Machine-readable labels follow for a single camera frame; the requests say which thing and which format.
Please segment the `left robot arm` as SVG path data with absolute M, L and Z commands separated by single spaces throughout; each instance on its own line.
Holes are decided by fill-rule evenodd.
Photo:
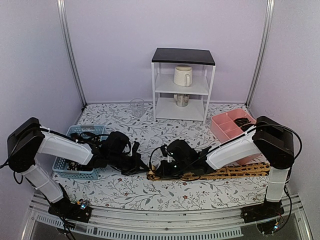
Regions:
M 85 131 L 67 136 L 43 127 L 37 118 L 31 117 L 8 136 L 7 160 L 3 165 L 29 180 L 63 217 L 70 217 L 75 211 L 74 204 L 64 188 L 37 164 L 36 156 L 47 154 L 91 169 L 111 166 L 129 176 L 150 169 L 138 153 L 139 145 L 119 131 L 102 134 Z

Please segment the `black white-patterned tie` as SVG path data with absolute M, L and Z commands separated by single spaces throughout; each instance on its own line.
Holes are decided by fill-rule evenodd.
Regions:
M 72 161 L 67 164 L 67 170 L 68 171 L 81 171 L 82 165 Z

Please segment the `front aluminium rail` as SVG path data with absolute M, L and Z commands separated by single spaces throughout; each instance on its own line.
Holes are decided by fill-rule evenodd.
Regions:
M 88 222 L 63 222 L 48 212 L 49 204 L 35 193 L 22 226 L 22 240 L 315 240 L 305 207 L 297 194 L 282 199 L 283 227 L 266 228 L 275 217 L 246 222 L 243 206 L 201 210 L 133 210 L 95 206 Z

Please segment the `blue plastic basket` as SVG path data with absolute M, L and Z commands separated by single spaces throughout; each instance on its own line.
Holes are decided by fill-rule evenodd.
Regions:
M 81 135 L 83 138 L 89 138 L 88 135 L 83 134 L 83 132 L 90 132 L 95 135 L 106 134 L 106 127 L 104 125 L 72 125 L 69 127 L 66 135 L 68 137 L 73 133 Z M 78 179 L 78 180 L 97 180 L 101 172 L 101 168 L 88 168 L 82 165 L 82 170 L 80 171 L 70 171 L 67 170 L 68 163 L 72 162 L 70 160 L 56 157 L 52 166 L 52 170 L 58 173 L 62 178 Z

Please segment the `aluminium frame post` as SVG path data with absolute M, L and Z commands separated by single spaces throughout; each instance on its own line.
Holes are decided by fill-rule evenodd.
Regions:
M 265 52 L 268 44 L 268 39 L 269 39 L 271 27 L 272 27 L 274 7 L 275 7 L 275 0 L 267 0 L 259 51 L 257 55 L 256 64 L 254 67 L 254 72 L 253 72 L 253 77 L 250 84 L 249 92 L 245 102 L 245 105 L 248 109 L 252 105 L 255 91 L 258 85 L 260 73 L 262 70 Z
M 73 76 L 73 80 L 75 83 L 77 93 L 79 95 L 79 99 L 80 99 L 82 108 L 84 108 L 87 106 L 88 103 L 87 103 L 87 100 L 85 97 L 84 89 L 83 89 L 80 75 L 79 75 L 79 71 L 77 68 L 75 54 L 73 51 L 72 40 L 71 40 L 68 19 L 67 19 L 67 11 L 66 11 L 65 1 L 64 0 L 57 0 L 56 3 L 57 3 L 58 16 L 59 16 L 59 20 L 60 20 L 60 26 L 61 26 L 61 30 L 62 30 L 62 36 L 64 39 L 66 53 L 67 53 L 68 61 L 69 61 L 70 68 L 71 68 L 71 73 Z

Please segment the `white shelf with black top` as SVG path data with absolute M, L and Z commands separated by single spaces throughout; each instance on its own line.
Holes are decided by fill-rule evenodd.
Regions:
M 151 59 L 153 119 L 205 123 L 215 70 L 209 50 L 158 47 Z

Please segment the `clear glass cup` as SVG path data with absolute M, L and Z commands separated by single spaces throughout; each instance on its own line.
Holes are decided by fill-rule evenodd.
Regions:
M 141 118 L 145 113 L 145 101 L 142 98 L 134 98 L 130 101 L 130 107 L 136 118 Z

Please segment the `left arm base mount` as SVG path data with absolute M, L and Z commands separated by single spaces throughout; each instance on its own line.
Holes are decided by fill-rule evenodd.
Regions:
M 56 203 L 50 203 L 48 213 L 63 219 L 88 223 L 92 213 L 89 204 L 89 200 L 80 199 L 72 203 L 68 198 L 63 198 Z

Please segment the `cream ceramic mug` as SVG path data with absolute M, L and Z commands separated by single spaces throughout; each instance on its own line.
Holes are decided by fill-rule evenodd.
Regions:
M 190 87 L 193 82 L 193 68 L 189 65 L 177 65 L 173 82 L 178 86 Z

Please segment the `right aluminium frame post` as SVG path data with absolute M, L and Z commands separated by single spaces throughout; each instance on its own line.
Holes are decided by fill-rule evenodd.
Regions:
M 245 105 L 248 109 L 252 105 L 255 91 L 258 85 L 260 73 L 262 70 L 265 52 L 268 44 L 268 39 L 269 39 L 271 27 L 272 27 L 274 7 L 275 7 L 275 0 L 267 0 L 259 51 L 257 55 L 256 64 L 254 67 L 254 72 L 253 72 L 253 77 L 250 84 L 249 92 L 245 102 Z

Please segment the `yellow beetle-print tie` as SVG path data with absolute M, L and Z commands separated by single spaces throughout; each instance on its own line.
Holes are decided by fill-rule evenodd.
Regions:
M 231 165 L 225 166 L 218 170 L 214 170 L 212 173 L 205 175 L 196 175 L 195 173 L 185 173 L 180 177 L 162 177 L 156 175 L 153 170 L 155 166 L 152 166 L 146 178 L 150 181 L 160 180 L 182 180 L 185 182 L 196 181 L 196 180 L 219 180 L 219 179 L 237 179 L 237 178 L 249 178 L 249 177 L 263 177 L 268 176 L 271 167 L 266 162 L 257 162 L 246 165 Z

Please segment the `floral table mat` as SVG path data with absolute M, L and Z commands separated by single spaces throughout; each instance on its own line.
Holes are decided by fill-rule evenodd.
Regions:
M 128 104 L 88 105 L 78 123 L 103 125 L 107 132 L 119 131 L 131 141 L 139 142 L 139 153 L 145 163 L 158 165 L 162 159 L 159 147 L 176 139 L 185 140 L 196 150 L 215 147 L 219 141 L 211 132 L 211 121 L 153 119 L 153 106 L 145 105 L 145 113 L 136 118 Z M 213 180 L 151 181 L 145 173 L 130 176 L 107 167 L 98 179 L 63 178 L 55 173 L 72 201 L 89 200 L 94 206 L 147 211 L 191 211 L 229 208 L 263 202 L 267 176 Z

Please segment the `pink divided organizer tray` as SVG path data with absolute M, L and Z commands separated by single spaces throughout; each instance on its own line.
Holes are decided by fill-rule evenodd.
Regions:
M 211 117 L 210 130 L 220 141 L 220 146 L 207 155 L 206 162 L 215 170 L 233 162 L 244 165 L 262 155 L 253 143 L 255 132 L 243 132 L 241 127 L 234 123 L 237 118 L 248 118 L 250 124 L 256 124 L 256 120 L 241 108 Z

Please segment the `left aluminium frame post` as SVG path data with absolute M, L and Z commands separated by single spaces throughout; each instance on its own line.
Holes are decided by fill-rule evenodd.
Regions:
M 67 11 L 66 11 L 65 1 L 64 0 L 57 0 L 56 3 L 57 3 L 58 16 L 59 16 L 59 20 L 60 20 L 60 26 L 61 26 L 61 30 L 62 30 L 62 36 L 64 39 L 66 53 L 67 53 L 68 61 L 69 61 L 70 68 L 71 68 L 71 73 L 73 76 L 73 80 L 75 83 L 77 93 L 79 95 L 79 99 L 80 99 L 82 108 L 84 108 L 87 106 L 88 103 L 87 103 L 87 100 L 85 97 L 84 89 L 83 89 L 80 75 L 79 75 L 79 71 L 77 68 L 75 54 L 73 51 L 72 40 L 71 40 L 68 19 L 67 19 Z

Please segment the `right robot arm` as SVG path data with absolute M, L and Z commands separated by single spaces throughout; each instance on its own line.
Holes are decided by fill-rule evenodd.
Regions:
M 299 156 L 295 153 L 294 138 L 302 145 L 302 139 L 294 130 L 260 116 L 246 131 L 216 147 L 196 151 L 181 139 L 163 145 L 159 149 L 165 159 L 157 169 L 151 167 L 150 170 L 166 179 L 180 178 L 187 173 L 204 176 L 240 159 L 263 155 L 270 170 L 265 202 L 259 206 L 258 213 L 262 218 L 269 218 L 278 210 L 288 173 Z

